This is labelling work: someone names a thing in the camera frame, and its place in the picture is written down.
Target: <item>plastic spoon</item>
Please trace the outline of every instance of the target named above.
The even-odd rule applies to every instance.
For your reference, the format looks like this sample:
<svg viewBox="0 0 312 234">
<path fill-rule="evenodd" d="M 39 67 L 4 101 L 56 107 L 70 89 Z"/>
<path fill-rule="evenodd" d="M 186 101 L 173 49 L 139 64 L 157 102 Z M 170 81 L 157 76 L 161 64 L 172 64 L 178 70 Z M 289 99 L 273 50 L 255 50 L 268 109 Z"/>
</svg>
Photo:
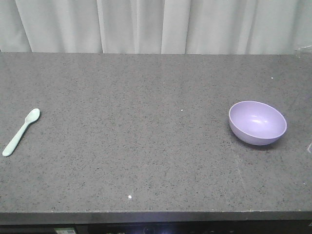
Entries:
<svg viewBox="0 0 312 234">
<path fill-rule="evenodd" d="M 31 124 L 32 122 L 35 122 L 40 116 L 40 110 L 39 109 L 34 109 L 32 110 L 25 118 L 25 123 L 23 124 L 23 126 L 19 129 L 19 131 L 15 134 L 15 136 L 13 137 L 13 139 L 9 142 L 9 144 L 6 146 L 6 148 L 4 149 L 4 151 L 2 152 L 2 155 L 5 157 L 10 156 L 13 151 L 15 150 L 16 146 L 18 145 L 20 138 L 22 137 L 22 135 L 24 134 L 24 132 L 26 131 L 27 127 L 29 124 Z"/>
</svg>

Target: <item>purple bowl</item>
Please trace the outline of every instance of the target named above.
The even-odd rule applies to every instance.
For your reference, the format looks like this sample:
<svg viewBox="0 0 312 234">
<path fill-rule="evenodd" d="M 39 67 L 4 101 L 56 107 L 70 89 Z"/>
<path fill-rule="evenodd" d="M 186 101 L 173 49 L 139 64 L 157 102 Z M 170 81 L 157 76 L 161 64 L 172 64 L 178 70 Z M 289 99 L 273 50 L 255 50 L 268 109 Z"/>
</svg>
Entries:
<svg viewBox="0 0 312 234">
<path fill-rule="evenodd" d="M 242 141 L 251 145 L 268 145 L 278 140 L 287 129 L 282 114 L 257 101 L 241 101 L 229 111 L 230 127 Z"/>
</svg>

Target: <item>gray speckled countertop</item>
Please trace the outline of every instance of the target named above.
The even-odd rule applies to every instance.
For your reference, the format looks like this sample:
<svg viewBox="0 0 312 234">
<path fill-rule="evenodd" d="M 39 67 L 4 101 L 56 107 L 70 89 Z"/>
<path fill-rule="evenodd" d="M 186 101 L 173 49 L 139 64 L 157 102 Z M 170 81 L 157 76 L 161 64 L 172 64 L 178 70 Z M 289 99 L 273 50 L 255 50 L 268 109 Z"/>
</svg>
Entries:
<svg viewBox="0 0 312 234">
<path fill-rule="evenodd" d="M 242 100 L 286 134 L 238 140 Z M 311 55 L 0 54 L 1 150 L 33 108 L 0 158 L 0 224 L 312 219 Z"/>
</svg>

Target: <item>bowl rim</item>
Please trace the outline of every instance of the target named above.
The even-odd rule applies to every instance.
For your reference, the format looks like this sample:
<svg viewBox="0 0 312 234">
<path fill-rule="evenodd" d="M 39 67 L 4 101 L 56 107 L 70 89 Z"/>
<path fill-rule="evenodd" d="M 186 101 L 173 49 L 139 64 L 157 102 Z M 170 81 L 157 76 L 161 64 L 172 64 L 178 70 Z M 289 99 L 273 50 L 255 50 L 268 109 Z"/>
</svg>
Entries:
<svg viewBox="0 0 312 234">
<path fill-rule="evenodd" d="M 232 110 L 236 105 L 239 105 L 239 104 L 244 103 L 244 102 L 256 102 L 256 103 L 259 103 L 259 104 L 262 104 L 262 105 L 266 105 L 266 106 L 268 106 L 269 108 L 275 110 L 277 113 L 279 113 L 279 115 L 282 117 L 282 119 L 283 119 L 284 122 L 285 122 L 285 128 L 284 128 L 284 130 L 282 131 L 282 133 L 279 134 L 279 135 L 277 135 L 277 136 L 275 136 L 275 137 L 258 137 L 258 136 L 255 136 L 255 135 L 246 133 L 245 131 L 243 131 L 243 130 L 241 130 L 239 127 L 237 127 L 237 125 L 233 122 L 233 120 L 232 120 L 232 118 L 231 118 L 231 110 Z M 230 108 L 230 110 L 229 110 L 229 119 L 230 119 L 231 123 L 232 123 L 238 130 L 240 130 L 241 132 L 243 132 L 243 133 L 246 134 L 246 135 L 249 135 L 249 136 L 251 136 L 251 137 L 255 137 L 255 138 L 257 138 L 257 139 L 275 139 L 275 138 L 279 138 L 279 137 L 281 137 L 282 135 L 284 135 L 284 133 L 285 133 L 286 130 L 287 130 L 287 121 L 286 121 L 285 117 L 282 115 L 282 113 L 280 113 L 280 112 L 279 112 L 277 109 L 275 109 L 274 107 L 272 107 L 272 106 L 270 106 L 270 105 L 268 105 L 268 104 L 265 104 L 265 103 L 263 103 L 263 102 L 260 102 L 260 101 L 240 101 L 240 102 L 235 103 L 235 104 Z"/>
</svg>

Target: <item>countertop edge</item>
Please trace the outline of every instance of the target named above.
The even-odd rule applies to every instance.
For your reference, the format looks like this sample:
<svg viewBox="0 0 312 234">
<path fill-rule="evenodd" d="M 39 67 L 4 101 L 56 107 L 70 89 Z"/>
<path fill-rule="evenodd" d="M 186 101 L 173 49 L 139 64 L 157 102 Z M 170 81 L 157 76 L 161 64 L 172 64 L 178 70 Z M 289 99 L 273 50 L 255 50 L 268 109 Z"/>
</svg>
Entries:
<svg viewBox="0 0 312 234">
<path fill-rule="evenodd" d="M 0 213 L 0 225 L 311 219 L 312 211 Z"/>
</svg>

